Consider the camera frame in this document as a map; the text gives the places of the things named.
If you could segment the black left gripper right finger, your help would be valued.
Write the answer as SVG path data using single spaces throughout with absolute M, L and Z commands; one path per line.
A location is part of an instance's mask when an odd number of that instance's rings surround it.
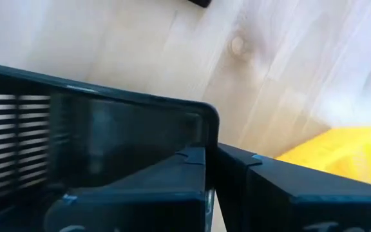
M 371 185 L 226 144 L 216 191 L 228 231 L 371 231 Z

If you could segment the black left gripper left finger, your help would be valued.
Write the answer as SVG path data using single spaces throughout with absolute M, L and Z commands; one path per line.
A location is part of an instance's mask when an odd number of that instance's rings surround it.
M 95 188 L 68 190 L 44 216 L 54 231 L 205 231 L 205 148 Z

